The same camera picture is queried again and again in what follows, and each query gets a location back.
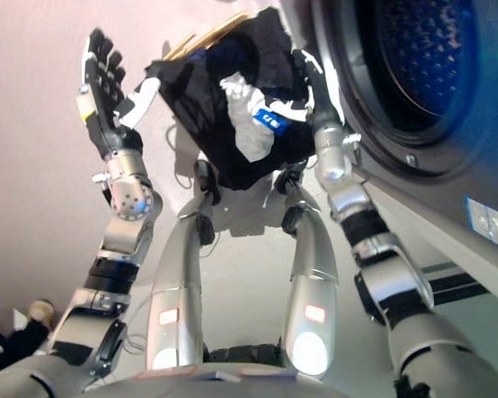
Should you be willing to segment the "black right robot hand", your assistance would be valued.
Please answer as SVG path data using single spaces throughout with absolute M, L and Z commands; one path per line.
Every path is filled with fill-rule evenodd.
M 314 129 L 329 123 L 344 125 L 344 118 L 334 106 L 325 78 L 325 72 L 318 60 L 304 49 L 294 49 L 295 66 L 300 70 L 309 90 L 312 102 L 307 119 Z

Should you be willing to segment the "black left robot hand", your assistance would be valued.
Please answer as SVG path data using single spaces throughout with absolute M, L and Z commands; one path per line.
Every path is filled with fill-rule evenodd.
M 76 103 L 89 139 L 103 159 L 123 150 L 143 152 L 143 140 L 136 126 L 161 86 L 158 77 L 147 76 L 125 95 L 122 82 L 126 71 L 122 60 L 112 40 L 100 28 L 94 28 L 81 55 L 81 85 Z

